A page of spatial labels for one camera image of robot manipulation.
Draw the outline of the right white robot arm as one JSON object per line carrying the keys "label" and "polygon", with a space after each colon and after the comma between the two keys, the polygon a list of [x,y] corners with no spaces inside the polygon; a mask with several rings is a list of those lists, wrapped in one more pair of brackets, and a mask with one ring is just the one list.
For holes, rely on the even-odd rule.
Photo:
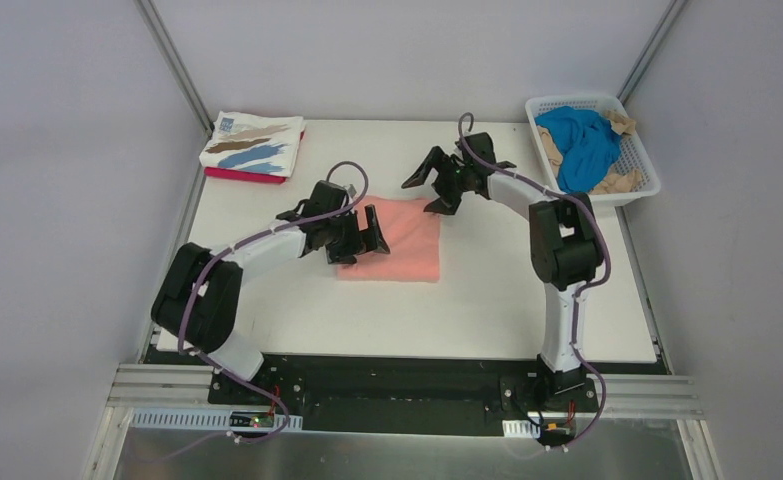
{"label": "right white robot arm", "polygon": [[458,153],[433,147],[402,184],[430,183],[437,195],[426,211],[453,215],[465,193],[497,202],[529,226],[531,264],[545,287],[545,336],[537,357],[533,404],[569,405],[570,393],[586,381],[582,353],[585,297],[600,266],[608,263],[587,195],[558,194],[497,160],[487,133],[462,137]]}

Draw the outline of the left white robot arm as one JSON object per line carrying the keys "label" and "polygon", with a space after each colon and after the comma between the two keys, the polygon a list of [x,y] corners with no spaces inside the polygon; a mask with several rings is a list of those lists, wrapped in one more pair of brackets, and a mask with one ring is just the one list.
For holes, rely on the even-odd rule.
{"label": "left white robot arm", "polygon": [[359,209],[359,202],[344,187],[321,180],[262,232],[224,247],[182,245],[156,294],[151,320],[176,338],[179,351],[251,380],[264,356],[235,329],[243,286],[318,250],[329,264],[345,266],[366,253],[389,254],[375,206]]}

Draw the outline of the pink t shirt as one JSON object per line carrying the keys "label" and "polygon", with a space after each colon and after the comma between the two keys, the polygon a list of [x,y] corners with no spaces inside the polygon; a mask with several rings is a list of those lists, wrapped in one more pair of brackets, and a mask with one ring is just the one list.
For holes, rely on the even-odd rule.
{"label": "pink t shirt", "polygon": [[354,265],[339,266],[337,278],[342,281],[438,282],[441,218],[424,210],[429,200],[369,195],[364,202],[375,207],[390,252],[369,252]]}

